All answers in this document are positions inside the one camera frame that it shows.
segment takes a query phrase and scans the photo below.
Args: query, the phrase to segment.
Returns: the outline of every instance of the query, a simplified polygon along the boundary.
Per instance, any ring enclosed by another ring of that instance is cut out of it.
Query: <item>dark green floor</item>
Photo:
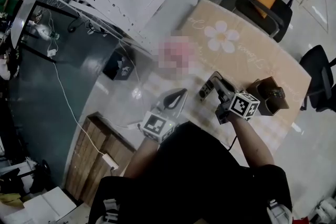
[[[112,36],[87,34],[84,25],[67,32],[72,18],[52,12],[55,31],[60,34],[54,57],[69,103],[79,119],[91,89],[117,42]],[[48,26],[49,13],[40,22]],[[29,38],[28,45],[46,54],[49,41]],[[10,81],[10,107],[14,123],[33,159],[45,159],[55,184],[62,183],[65,163],[76,123],[70,114],[55,67],[23,50],[19,77]]]

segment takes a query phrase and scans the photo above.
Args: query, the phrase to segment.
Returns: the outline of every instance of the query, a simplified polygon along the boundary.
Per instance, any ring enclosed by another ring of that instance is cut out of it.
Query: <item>wooden pallet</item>
[[[91,206],[100,180],[105,176],[119,176],[130,162],[135,149],[95,114],[88,116],[82,127],[97,149],[108,153],[119,165],[117,170],[110,171],[110,166],[102,159],[85,132],[80,132],[68,171],[66,190],[76,200]]]

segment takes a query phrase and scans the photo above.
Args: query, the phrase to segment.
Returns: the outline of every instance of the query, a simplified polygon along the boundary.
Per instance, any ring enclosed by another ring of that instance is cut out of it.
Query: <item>black shirt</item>
[[[89,224],[105,215],[103,200],[120,204],[118,223],[270,223],[275,199],[292,211],[285,172],[266,165],[241,167],[214,137],[188,122],[160,146],[141,178],[105,177]]]

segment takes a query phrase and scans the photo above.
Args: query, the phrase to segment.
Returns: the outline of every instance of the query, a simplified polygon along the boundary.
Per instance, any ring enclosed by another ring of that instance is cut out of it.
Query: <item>white flower print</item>
[[[223,20],[219,20],[215,24],[215,28],[207,26],[204,28],[204,34],[211,38],[208,41],[210,50],[217,51],[220,46],[228,54],[235,52],[235,46],[231,41],[239,39],[239,33],[236,30],[227,29],[227,24]]]

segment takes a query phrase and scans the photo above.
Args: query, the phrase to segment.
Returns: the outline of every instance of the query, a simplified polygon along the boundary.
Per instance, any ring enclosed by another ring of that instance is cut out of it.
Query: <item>beige tablecloth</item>
[[[235,137],[232,125],[220,125],[215,115],[218,94],[214,91],[200,103],[198,91],[214,71],[219,71],[240,90],[256,79],[273,76],[283,87],[290,108],[280,110],[275,116],[254,116],[249,122],[274,153],[300,110],[310,76],[273,39],[210,1],[199,2],[182,27],[182,33],[196,42],[198,67],[194,74],[182,80],[169,80],[153,71],[144,89],[159,96],[169,89],[187,88],[183,115],[223,143],[230,144]]]

